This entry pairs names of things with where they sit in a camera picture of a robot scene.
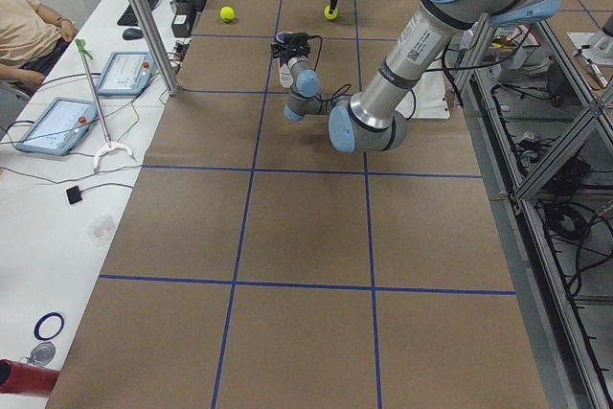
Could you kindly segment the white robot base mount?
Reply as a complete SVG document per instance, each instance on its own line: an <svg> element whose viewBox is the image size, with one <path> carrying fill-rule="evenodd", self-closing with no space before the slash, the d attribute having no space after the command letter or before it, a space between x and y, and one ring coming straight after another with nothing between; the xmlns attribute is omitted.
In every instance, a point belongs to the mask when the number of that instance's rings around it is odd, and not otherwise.
<svg viewBox="0 0 613 409"><path fill-rule="evenodd" d="M450 118L442 72L424 73L397 106L405 118L447 120Z"/></svg>

